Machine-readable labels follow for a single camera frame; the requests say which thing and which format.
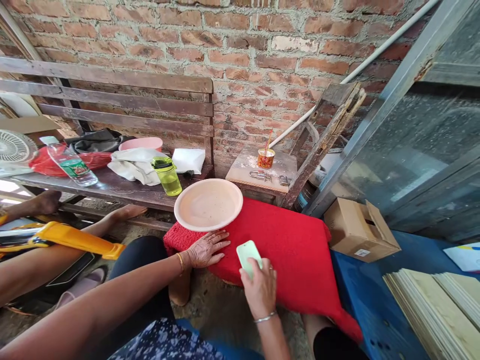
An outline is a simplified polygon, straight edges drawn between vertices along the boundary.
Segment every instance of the plastic water bottle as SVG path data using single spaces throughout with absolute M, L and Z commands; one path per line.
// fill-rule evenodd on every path
M 47 146 L 51 159 L 78 185 L 87 187 L 98 183 L 99 179 L 82 161 L 80 156 L 59 143 L 55 136 L 44 136 L 40 141 Z

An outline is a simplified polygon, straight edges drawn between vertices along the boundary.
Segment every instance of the red plastic bag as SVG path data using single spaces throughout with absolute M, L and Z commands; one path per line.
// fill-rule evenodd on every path
M 110 152 L 87 152 L 78 154 L 91 170 L 100 169 L 112 161 Z M 28 166 L 36 173 L 47 176 L 66 177 L 68 176 L 56 163 L 50 158 L 47 147 L 44 146 L 38 151 L 38 155 L 30 161 Z

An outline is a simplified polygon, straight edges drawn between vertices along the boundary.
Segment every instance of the black pants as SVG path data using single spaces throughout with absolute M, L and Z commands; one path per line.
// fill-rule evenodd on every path
M 162 239 L 156 236 L 142 236 L 133 240 L 115 262 L 108 277 L 115 279 L 142 266 L 168 257 Z M 85 359 L 108 359 L 115 351 L 138 335 L 151 322 L 161 319 L 175 319 L 170 305 L 169 288 L 164 287 L 132 316 L 110 332 Z
M 167 257 L 167 251 L 160 238 L 156 236 L 139 237 L 121 253 L 110 273 L 109 280 Z M 170 305 L 168 287 L 160 290 L 132 316 L 102 339 L 86 359 L 107 359 L 138 335 L 148 324 L 161 318 L 175 319 Z M 313 342 L 313 352 L 315 359 L 368 359 L 355 341 L 335 327 L 326 327 L 318 332 Z

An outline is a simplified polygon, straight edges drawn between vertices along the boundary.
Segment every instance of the stack of wooden boards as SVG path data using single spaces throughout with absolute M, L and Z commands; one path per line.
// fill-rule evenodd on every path
M 480 359 L 480 282 L 408 269 L 383 280 L 431 359 Z

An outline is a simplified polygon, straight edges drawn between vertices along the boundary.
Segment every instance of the pink slipper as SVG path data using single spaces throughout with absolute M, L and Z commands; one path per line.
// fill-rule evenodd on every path
M 75 300 L 86 292 L 96 288 L 105 281 L 107 277 L 107 267 L 100 266 L 85 276 L 83 279 L 77 281 L 68 291 L 65 291 L 58 299 L 55 310 Z

